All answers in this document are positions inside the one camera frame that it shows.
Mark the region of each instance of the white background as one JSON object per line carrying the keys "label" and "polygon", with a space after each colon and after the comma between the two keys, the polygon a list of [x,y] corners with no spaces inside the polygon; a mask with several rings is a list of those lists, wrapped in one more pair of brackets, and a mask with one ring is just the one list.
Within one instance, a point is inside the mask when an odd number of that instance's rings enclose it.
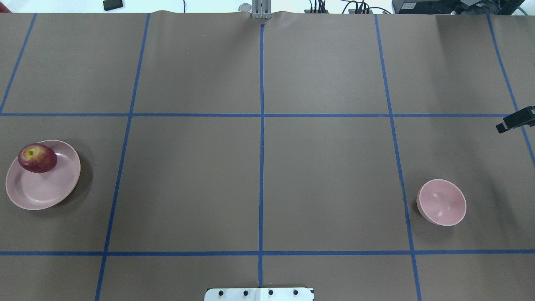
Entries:
{"label": "white background", "polygon": [[[166,10],[182,12],[182,0],[123,0],[124,7],[105,12],[102,0],[0,0],[12,12],[45,12],[45,13],[120,13],[120,12],[155,12]],[[242,3],[250,0],[186,0],[186,12],[236,12]],[[383,7],[392,11],[392,0],[367,0],[370,6]],[[346,2],[327,0],[329,13],[341,13]],[[535,0],[526,0],[521,6],[530,15],[535,15]],[[271,11],[289,11],[303,13],[310,8],[308,0],[272,0]]]}

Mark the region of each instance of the white mounting bracket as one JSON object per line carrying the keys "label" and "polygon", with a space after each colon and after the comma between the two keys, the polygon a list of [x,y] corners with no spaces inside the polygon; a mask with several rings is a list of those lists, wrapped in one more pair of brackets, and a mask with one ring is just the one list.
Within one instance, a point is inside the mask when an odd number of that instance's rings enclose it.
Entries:
{"label": "white mounting bracket", "polygon": [[271,19],[271,0],[253,0],[253,19]]}
{"label": "white mounting bracket", "polygon": [[313,288],[209,289],[204,301],[314,301]]}

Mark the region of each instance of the plate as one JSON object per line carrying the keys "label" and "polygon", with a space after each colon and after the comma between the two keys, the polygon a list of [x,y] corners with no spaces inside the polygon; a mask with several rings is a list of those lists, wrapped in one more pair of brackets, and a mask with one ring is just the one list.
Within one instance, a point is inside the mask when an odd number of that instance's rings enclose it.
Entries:
{"label": "plate", "polygon": [[39,143],[56,153],[56,166],[50,171],[36,174],[22,168],[16,158],[5,179],[5,189],[11,201],[27,210],[41,210],[63,201],[80,178],[80,157],[72,146],[59,140]]}

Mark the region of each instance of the white label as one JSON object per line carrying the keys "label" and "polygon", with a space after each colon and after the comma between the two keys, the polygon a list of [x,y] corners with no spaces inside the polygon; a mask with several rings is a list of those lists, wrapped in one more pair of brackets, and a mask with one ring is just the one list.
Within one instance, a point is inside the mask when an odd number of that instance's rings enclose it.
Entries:
{"label": "white label", "polygon": [[403,9],[403,10],[411,10],[411,9],[413,9],[415,6],[416,6],[416,2],[403,3],[403,5],[401,6],[401,9]]}

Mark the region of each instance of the pink plate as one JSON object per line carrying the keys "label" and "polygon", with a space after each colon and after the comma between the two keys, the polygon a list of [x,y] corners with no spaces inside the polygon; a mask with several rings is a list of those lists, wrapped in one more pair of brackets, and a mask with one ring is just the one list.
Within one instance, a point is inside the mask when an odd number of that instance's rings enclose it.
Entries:
{"label": "pink plate", "polygon": [[467,212],[467,201],[461,190],[443,179],[425,183],[418,192],[416,205],[426,220],[444,226],[458,224]]}
{"label": "pink plate", "polygon": [[73,191],[80,177],[80,158],[72,146],[59,140],[39,143],[56,153],[56,166],[50,171],[36,174],[22,168],[18,159],[15,159],[5,179],[5,189],[11,201],[27,210],[45,209],[63,201]]}

